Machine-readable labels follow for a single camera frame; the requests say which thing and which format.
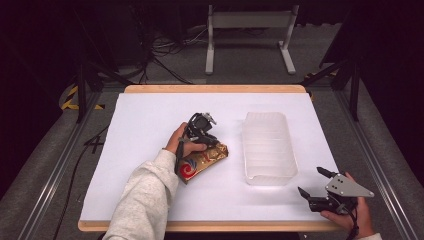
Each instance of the white metal frame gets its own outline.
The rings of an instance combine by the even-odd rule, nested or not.
[[[288,46],[296,22],[299,6],[293,6],[291,11],[279,12],[214,12],[209,5],[208,16],[208,51],[206,55],[206,74],[213,73],[214,61],[214,28],[285,28],[284,40],[278,45],[289,74],[295,74],[296,70],[290,57]]]

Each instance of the person's arm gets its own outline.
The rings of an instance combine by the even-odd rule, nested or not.
[[[172,134],[154,161],[143,163],[131,174],[103,239],[164,238],[168,210],[178,186],[175,152],[185,126],[181,124]],[[184,156],[205,149],[204,144],[188,142],[184,144]]]
[[[346,177],[355,181],[349,173],[346,173]],[[355,239],[381,240],[381,235],[379,233],[375,233],[374,228],[372,226],[370,210],[364,197],[358,197],[358,206],[356,207],[356,209],[359,232]],[[353,221],[350,216],[338,215],[330,211],[322,211],[321,216],[338,224],[349,232],[353,228]]]

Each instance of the transparent plastic tray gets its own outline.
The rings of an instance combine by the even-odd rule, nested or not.
[[[298,172],[286,117],[280,112],[249,112],[242,126],[246,181],[286,185]]]

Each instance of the gray carpet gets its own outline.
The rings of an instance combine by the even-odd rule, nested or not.
[[[296,27],[289,51],[297,73],[288,75],[283,58],[277,48],[281,32],[268,29],[259,36],[251,36],[243,31],[223,31],[215,39],[214,74],[207,76],[205,71],[206,44],[199,42],[175,55],[158,57],[167,67],[192,80],[196,84],[289,84],[303,80],[310,72],[317,72],[318,64],[324,56],[339,26]],[[149,80],[146,84],[181,84],[167,71],[150,64],[147,69]],[[367,163],[367,154],[355,135],[349,117],[343,112],[339,95],[328,87],[329,79],[308,87],[314,95],[314,107],[329,143],[330,149],[340,170],[350,172],[359,183],[376,193],[368,201],[377,231],[384,239],[424,239],[424,190],[419,185],[408,165],[400,154],[395,142],[385,128],[377,109],[370,100],[366,89],[361,85],[359,101],[360,127],[382,166],[393,191],[398,197],[417,238],[406,238],[399,230],[399,224],[387,204],[382,188],[375,179]],[[70,154],[70,161],[62,180],[51,199],[39,225],[31,234],[32,239],[53,239],[58,219],[66,201],[72,171],[76,165],[84,143],[107,126],[111,120],[119,92],[123,87],[108,83],[100,94],[97,104],[106,106],[103,110],[93,110]],[[342,94],[348,96],[347,90]],[[77,111],[65,110],[61,118],[40,142],[26,165],[0,203],[0,239],[18,239],[32,209],[37,203],[44,184],[47,182],[57,159],[66,147],[68,138],[75,127]],[[97,239],[100,233],[84,233],[77,228],[83,200],[92,174],[101,153],[101,146],[95,153],[90,147],[84,153],[75,175],[69,205],[61,224],[58,239]],[[301,239],[345,239],[344,232],[299,233]],[[264,238],[274,239],[274,235],[263,234]]]

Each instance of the metal stand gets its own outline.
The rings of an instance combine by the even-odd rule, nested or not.
[[[101,66],[100,64],[83,60],[78,70],[78,119],[79,123],[85,114],[87,113],[87,93],[85,84],[90,87],[93,92],[101,92],[103,89],[103,82],[98,76],[98,72],[103,73],[109,78],[121,83],[124,86],[133,85],[134,83],[125,79],[124,77],[119,76],[118,74],[108,70],[107,68]]]
[[[356,61],[348,59],[342,60],[341,62],[335,63],[325,68],[317,74],[308,75],[308,78],[305,78],[304,81],[300,82],[299,84],[306,87],[309,84],[316,82],[327,75],[330,75],[336,70],[338,70],[338,72],[331,82],[331,88],[333,90],[340,91],[346,86],[347,82],[351,80],[349,110],[353,119],[358,121],[357,106],[360,74],[359,66]]]
[[[283,36],[284,40],[278,42],[278,46],[283,55],[284,62],[289,74],[295,74],[296,70],[290,57],[288,46],[296,22],[299,6],[293,6],[291,11],[279,12],[213,12],[212,5],[209,5],[208,16],[208,51],[206,55],[205,73],[213,73],[214,61],[214,28],[286,28]]]

